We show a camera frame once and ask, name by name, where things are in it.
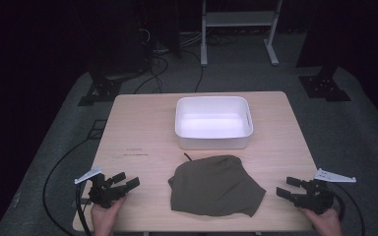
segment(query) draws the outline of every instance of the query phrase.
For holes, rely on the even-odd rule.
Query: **white plastic bin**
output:
[[[183,149],[245,148],[253,134],[247,100],[240,96],[181,98],[175,132]]]

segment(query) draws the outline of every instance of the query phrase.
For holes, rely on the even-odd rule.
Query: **human hand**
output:
[[[307,208],[300,208],[299,210],[311,220],[317,232],[322,236],[342,236],[339,215],[333,208],[327,209],[322,214],[316,214],[313,210]]]
[[[113,235],[113,225],[118,218],[118,211],[124,204],[125,198],[121,198],[113,203],[110,208],[103,208],[94,205],[91,209],[92,224],[94,225],[94,236]]]

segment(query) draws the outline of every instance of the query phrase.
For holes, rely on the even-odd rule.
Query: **gray carpet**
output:
[[[347,102],[327,102],[307,97],[298,76],[314,75],[319,68],[295,68],[305,34],[280,34],[274,46],[280,65],[270,64],[263,35],[240,36],[235,43],[209,46],[209,66],[203,69],[198,92],[281,90],[286,93],[303,136],[318,168],[353,176],[356,184],[342,184],[359,205],[366,235],[378,235],[378,111],[361,89],[358,80],[339,69],[334,80],[351,98]],[[187,48],[199,56],[199,46]],[[201,76],[197,58],[182,52],[161,56],[168,62],[159,76],[161,92],[193,92]],[[153,70],[161,71],[162,60],[153,61]],[[133,93],[152,74],[125,82],[120,93]],[[44,183],[53,166],[70,149],[84,141],[97,119],[107,119],[112,102],[78,106],[92,80],[89,74],[77,79],[48,131],[30,169],[26,173],[13,204],[0,223],[0,235],[66,235],[49,219],[42,205]],[[138,93],[159,92],[151,80]],[[74,235],[71,226],[75,214],[73,180],[87,172],[93,163],[98,140],[84,142],[60,162],[48,180],[46,202],[54,219]],[[345,235],[360,235],[360,222],[351,200],[332,186],[346,201],[343,221]],[[176,233],[153,233],[175,235]],[[253,235],[249,233],[214,233],[211,235]],[[316,235],[315,232],[264,232],[263,235]]]

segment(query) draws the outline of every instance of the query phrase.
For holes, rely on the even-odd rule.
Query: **table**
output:
[[[273,49],[273,39],[278,25],[283,0],[278,0],[275,11],[260,12],[207,12],[207,0],[202,3],[201,65],[208,66],[207,27],[257,27],[270,26],[270,34],[264,39],[272,65],[279,65]]]
[[[254,132],[245,149],[184,150],[174,133],[176,103],[186,96],[235,95],[250,106]],[[240,157],[247,173],[266,196],[253,217],[236,213],[223,217],[200,216],[170,209],[167,180],[178,165],[219,154]],[[108,178],[125,172],[141,185],[128,194],[119,212],[116,231],[124,232],[264,232],[311,230],[311,224],[293,204],[276,195],[276,187],[293,193],[304,190],[285,183],[287,176],[311,180],[316,167],[286,95],[281,91],[219,93],[125,94],[116,97],[94,166]],[[84,198],[88,198],[88,181]],[[92,230],[90,207],[85,211]],[[83,227],[76,215],[76,230]]]

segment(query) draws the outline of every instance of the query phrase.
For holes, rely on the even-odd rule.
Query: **olive green cloth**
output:
[[[233,155],[185,162],[168,183],[171,209],[199,215],[240,212],[253,216],[266,193]]]

